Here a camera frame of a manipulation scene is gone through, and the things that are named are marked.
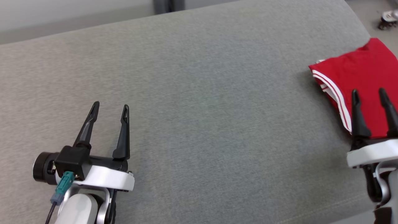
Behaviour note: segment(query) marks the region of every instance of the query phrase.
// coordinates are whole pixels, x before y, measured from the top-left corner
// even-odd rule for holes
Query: red cloth
[[[351,93],[357,89],[371,138],[387,135],[387,120],[378,94],[384,88],[398,110],[398,60],[377,38],[356,51],[309,66],[313,77],[340,113],[351,133]]]

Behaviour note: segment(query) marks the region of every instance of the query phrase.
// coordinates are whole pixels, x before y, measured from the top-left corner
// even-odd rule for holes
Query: seam
[[[313,210],[313,211],[306,212],[306,213],[304,213],[304,214],[297,215],[297,216],[294,216],[294,217],[292,217],[292,218],[288,218],[288,219],[282,220],[282,221],[277,222],[277,223],[275,223],[275,224],[286,223],[286,222],[290,222],[290,221],[292,221],[292,220],[294,220],[294,219],[296,219],[296,218],[305,217],[305,216],[311,216],[311,215],[314,215],[314,214],[316,214],[316,213],[325,212],[325,211],[327,211],[327,210],[330,210],[331,208],[339,207],[339,206],[341,206],[341,205],[348,204],[348,203],[350,203],[350,202],[354,202],[354,201],[357,201],[357,200],[361,200],[362,197],[365,196],[365,195],[366,195],[366,194],[360,194],[360,195],[357,195],[357,196],[354,196],[354,197],[351,197],[351,198],[348,198],[348,199],[345,199],[345,200],[342,200],[342,201],[339,201],[339,202],[336,202],[336,203],[327,205],[327,206],[325,206],[325,207],[323,207],[323,208],[315,209],[315,210]]]

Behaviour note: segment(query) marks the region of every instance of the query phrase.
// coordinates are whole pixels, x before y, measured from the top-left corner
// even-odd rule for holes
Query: white wall
[[[0,0],[0,44],[151,15],[152,0]]]
[[[234,1],[237,0],[185,0],[185,8],[193,9]]]

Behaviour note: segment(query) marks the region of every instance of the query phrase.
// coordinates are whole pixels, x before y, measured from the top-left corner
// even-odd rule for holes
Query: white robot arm
[[[33,178],[51,185],[68,183],[64,195],[51,198],[46,223],[56,205],[59,206],[56,224],[114,224],[118,191],[132,191],[135,179],[128,169],[130,158],[129,107],[123,108],[121,130],[112,158],[90,156],[90,138],[97,120],[99,102],[95,102],[73,146],[65,146],[59,153],[42,152],[33,165]],[[62,181],[68,174],[68,181]],[[80,189],[103,191],[105,198],[96,194],[79,194]]]
[[[351,168],[364,170],[368,195],[377,204],[375,224],[398,224],[398,113],[384,89],[379,90],[379,95],[387,117],[387,137],[369,138],[371,131],[363,119],[358,92],[354,90],[353,143],[347,162]]]

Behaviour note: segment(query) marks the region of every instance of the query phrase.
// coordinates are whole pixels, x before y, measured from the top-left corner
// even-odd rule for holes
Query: couch cushion
[[[327,223],[372,208],[308,65],[364,45],[343,0],[247,0],[0,46],[0,215],[42,223],[42,151],[101,102],[92,155],[130,106],[135,189],[117,223]]]

